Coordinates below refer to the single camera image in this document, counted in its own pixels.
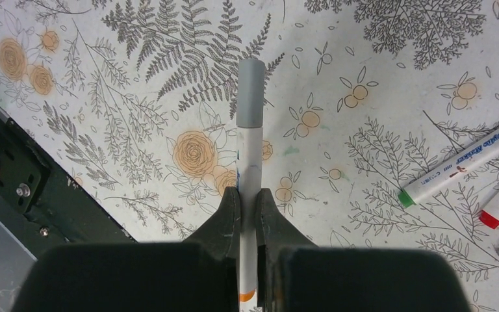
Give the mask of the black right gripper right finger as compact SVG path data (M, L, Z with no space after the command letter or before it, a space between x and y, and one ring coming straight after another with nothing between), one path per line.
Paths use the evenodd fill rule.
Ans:
M319 247L257 196L257 303L264 311L468 311L465 292L435 252Z

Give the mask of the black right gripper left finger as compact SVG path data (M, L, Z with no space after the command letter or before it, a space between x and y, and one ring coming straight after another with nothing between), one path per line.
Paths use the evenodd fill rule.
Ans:
M181 242L65 244L31 268L14 311L238 311L240 197Z

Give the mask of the orange cap green-end marker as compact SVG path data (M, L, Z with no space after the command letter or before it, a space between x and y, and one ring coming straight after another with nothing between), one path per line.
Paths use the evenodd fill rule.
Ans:
M398 199L404 207L424 203L458 178L499 154L499 128L404 187Z

